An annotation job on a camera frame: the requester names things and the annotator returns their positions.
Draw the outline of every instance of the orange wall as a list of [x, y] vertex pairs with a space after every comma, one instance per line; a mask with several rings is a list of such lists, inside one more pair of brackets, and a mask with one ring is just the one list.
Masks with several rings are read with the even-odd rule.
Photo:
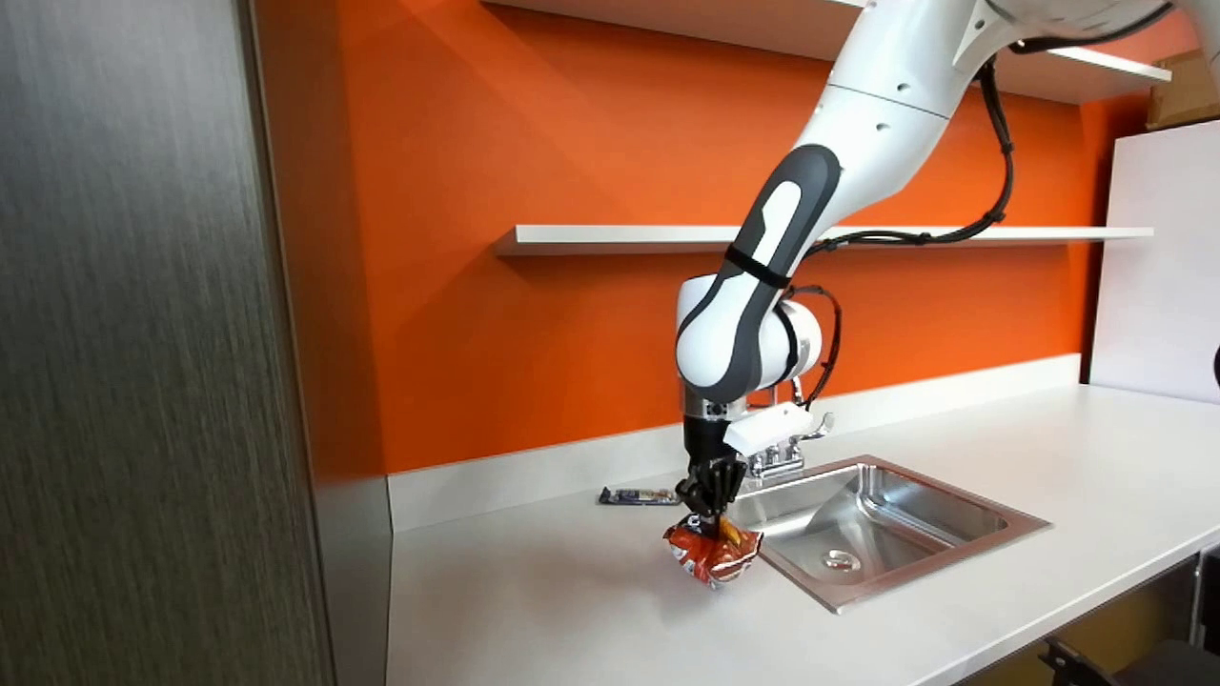
[[[827, 70], [491, 10], [340, 0], [386, 470], [677, 419], [677, 281], [714, 257], [498, 258], [516, 220], [740, 220]], [[1009, 98], [1012, 224], [1099, 220], [1073, 108]], [[997, 184], [977, 98], [916, 187], [856, 220], [967, 220]], [[832, 391], [1084, 348], [1072, 247], [840, 252], [799, 281], [846, 306]]]

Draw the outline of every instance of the sink basin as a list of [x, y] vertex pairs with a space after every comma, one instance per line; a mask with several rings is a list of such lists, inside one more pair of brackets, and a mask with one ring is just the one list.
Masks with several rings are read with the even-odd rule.
[[882, 458], [756, 489], [728, 517], [761, 535], [761, 559], [827, 610], [1049, 525]]

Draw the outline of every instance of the robotic arm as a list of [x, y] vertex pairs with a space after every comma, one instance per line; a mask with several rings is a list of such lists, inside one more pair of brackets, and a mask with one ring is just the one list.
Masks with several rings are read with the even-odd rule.
[[[1179, 0], [1220, 80], [1220, 0]], [[1006, 45], [1106, 38], [1162, 0], [870, 0], [787, 156], [761, 184], [715, 273], [677, 296], [686, 399], [686, 507], [715, 522], [744, 479], [725, 441], [744, 397], [799, 376], [819, 328], [784, 296], [810, 244], [842, 219], [903, 189], [940, 141], [970, 75]]]

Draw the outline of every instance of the sink drain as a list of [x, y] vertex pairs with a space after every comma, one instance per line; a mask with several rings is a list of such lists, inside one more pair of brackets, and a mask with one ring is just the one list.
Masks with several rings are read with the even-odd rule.
[[822, 563], [832, 571], [856, 571], [860, 569], [860, 559], [848, 548], [827, 548]]

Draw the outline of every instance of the white countertop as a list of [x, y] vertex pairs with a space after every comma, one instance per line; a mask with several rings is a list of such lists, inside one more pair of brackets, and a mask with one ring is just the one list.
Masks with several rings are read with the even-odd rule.
[[387, 682], [958, 682], [1220, 545], [1217, 403], [1035, 388], [842, 432], [808, 460], [855, 454], [1053, 525], [827, 615], [761, 559], [728, 588], [692, 585], [660, 540], [677, 511], [580, 491], [449, 517], [397, 539]]

